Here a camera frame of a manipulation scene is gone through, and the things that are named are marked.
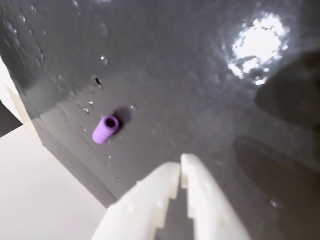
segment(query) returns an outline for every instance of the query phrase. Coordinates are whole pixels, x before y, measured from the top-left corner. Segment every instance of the wet surface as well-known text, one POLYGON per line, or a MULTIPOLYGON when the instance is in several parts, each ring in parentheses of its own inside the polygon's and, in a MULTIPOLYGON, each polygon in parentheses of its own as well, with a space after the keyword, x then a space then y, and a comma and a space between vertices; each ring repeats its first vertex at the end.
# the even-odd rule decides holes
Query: wet surface
MULTIPOLYGON (((0 53, 43 144, 105 206, 190 152, 253 239, 316 240, 319 7, 0 0, 0 53), (121 130, 94 144, 112 113, 121 130)), ((183 195, 160 239, 193 239, 183 195)))

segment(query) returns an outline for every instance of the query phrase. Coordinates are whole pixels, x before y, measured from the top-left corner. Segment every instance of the purple cylinder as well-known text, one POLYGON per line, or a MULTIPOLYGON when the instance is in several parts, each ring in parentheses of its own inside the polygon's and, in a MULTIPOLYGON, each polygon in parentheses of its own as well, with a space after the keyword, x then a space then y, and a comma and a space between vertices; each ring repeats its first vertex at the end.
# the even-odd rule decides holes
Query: purple cylinder
POLYGON ((92 139, 97 144, 105 143, 119 128, 119 120, 113 116, 104 116, 95 128, 92 139))

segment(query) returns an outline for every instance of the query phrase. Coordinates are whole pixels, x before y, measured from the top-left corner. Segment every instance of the purple ribbed object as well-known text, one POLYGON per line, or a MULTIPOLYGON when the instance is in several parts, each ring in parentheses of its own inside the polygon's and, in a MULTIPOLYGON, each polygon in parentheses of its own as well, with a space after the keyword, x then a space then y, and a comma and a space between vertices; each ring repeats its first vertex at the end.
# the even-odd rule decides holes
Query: purple ribbed object
POLYGON ((104 116, 95 128, 92 139, 97 144, 105 143, 119 128, 119 120, 113 116, 104 116))

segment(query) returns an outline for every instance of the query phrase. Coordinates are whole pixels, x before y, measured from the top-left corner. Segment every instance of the white floor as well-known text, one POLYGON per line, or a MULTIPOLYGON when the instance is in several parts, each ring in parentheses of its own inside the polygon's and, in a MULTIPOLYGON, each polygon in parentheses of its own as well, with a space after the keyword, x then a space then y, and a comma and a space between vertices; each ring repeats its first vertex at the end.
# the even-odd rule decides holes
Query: white floor
POLYGON ((89 240, 105 212, 24 125, 0 138, 1 240, 89 240))

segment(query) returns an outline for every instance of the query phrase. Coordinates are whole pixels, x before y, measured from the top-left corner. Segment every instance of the hole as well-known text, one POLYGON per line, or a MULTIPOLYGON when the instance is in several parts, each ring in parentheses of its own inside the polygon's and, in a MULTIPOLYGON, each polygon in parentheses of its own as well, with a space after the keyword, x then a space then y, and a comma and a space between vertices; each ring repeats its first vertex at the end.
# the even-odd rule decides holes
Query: hole
POLYGON ((96 82, 96 84, 98 84, 99 86, 101 86, 101 82, 100 82, 99 78, 95 77, 95 78, 94 78, 94 81, 96 82))
POLYGON ((109 128, 113 128, 114 126, 116 126, 116 122, 115 122, 115 120, 113 120, 112 118, 108 118, 107 120, 105 120, 105 124, 106 124, 109 128))

